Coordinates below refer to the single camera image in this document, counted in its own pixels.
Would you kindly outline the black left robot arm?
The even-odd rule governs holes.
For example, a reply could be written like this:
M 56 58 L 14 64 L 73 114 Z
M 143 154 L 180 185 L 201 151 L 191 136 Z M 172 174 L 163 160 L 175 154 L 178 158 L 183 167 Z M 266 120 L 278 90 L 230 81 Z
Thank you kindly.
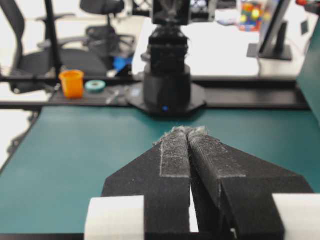
M 182 115 L 191 105 L 191 74 L 185 64 L 188 0 L 155 0 L 140 107 L 153 114 Z M 89 203 L 86 240 L 187 240 L 191 167 L 188 127 L 177 127 L 104 183 Z

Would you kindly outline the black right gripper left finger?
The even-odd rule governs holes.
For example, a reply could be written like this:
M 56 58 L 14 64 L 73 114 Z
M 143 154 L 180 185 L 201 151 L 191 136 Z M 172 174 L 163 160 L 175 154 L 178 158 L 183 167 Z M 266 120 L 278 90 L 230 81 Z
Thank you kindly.
M 178 240 L 190 233 L 189 127 L 174 127 L 90 200 L 87 240 Z

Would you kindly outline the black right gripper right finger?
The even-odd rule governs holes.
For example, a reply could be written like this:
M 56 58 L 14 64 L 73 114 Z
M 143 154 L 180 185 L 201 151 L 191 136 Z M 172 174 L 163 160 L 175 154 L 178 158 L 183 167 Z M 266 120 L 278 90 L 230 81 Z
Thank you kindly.
M 199 226 L 219 239 L 282 240 L 285 226 L 274 194 L 311 194 L 302 176 L 222 143 L 203 127 L 192 129 L 188 146 L 204 198 L 196 198 Z

